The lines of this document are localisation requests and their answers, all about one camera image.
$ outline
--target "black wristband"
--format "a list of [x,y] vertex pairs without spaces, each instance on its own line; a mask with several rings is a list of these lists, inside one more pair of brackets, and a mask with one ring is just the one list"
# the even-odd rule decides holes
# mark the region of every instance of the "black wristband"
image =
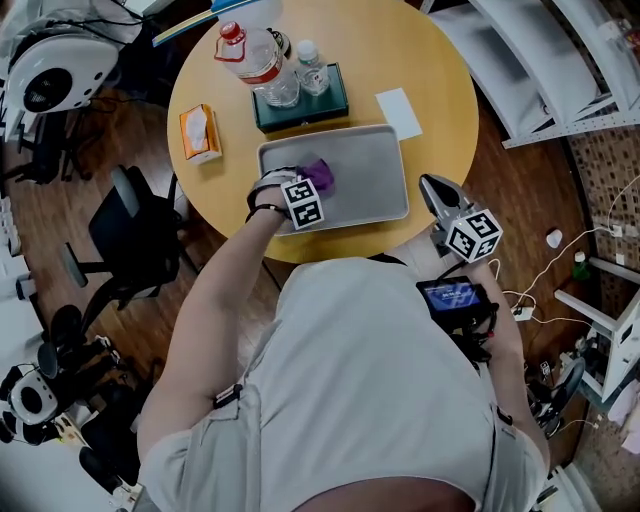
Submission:
[[249,212],[249,215],[247,215],[247,220],[244,221],[245,224],[249,222],[249,220],[251,220],[251,217],[253,217],[256,213],[258,213],[258,210],[273,210],[274,212],[278,212],[284,215],[285,219],[291,218],[291,216],[289,215],[289,210],[287,210],[286,208],[280,208],[275,204],[261,204],[256,206],[255,208],[253,208],[253,210]]

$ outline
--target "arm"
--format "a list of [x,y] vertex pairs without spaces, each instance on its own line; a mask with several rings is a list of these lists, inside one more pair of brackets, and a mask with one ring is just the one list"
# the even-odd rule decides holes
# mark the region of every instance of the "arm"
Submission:
[[527,402],[527,387],[524,381],[524,354],[522,338],[511,308],[493,273],[486,263],[470,266],[467,276],[480,284],[491,302],[500,306],[493,338],[484,348],[491,354],[489,373],[496,392],[498,406],[513,418],[513,424],[527,434],[542,453],[549,468],[549,446],[540,427],[533,419]]
[[[284,204],[267,189],[257,204]],[[138,452],[144,460],[163,437],[188,430],[237,379],[238,312],[253,289],[269,241],[284,217],[259,210],[202,270],[182,304],[167,364],[142,410]]]

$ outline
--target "green bottle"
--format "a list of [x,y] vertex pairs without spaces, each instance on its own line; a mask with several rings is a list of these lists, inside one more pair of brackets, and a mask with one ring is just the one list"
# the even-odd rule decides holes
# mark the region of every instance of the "green bottle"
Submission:
[[571,275],[576,281],[586,281],[591,277],[589,272],[589,264],[587,263],[587,257],[582,251],[576,252],[573,257],[574,264]]

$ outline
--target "orange tissue box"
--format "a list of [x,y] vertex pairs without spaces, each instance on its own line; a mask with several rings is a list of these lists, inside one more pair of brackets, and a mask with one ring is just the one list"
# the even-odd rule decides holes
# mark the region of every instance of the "orange tissue box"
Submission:
[[189,162],[200,165],[222,156],[215,113],[209,105],[198,105],[180,114],[180,129]]

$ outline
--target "dark green box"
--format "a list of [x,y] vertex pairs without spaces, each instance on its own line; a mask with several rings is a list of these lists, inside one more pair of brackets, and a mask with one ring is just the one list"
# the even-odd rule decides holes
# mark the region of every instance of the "dark green box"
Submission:
[[349,115],[349,101],[344,88],[340,66],[329,64],[329,89],[320,96],[311,96],[300,89],[300,101],[293,108],[268,105],[261,96],[251,93],[256,126],[263,133],[286,130],[294,126],[317,123]]

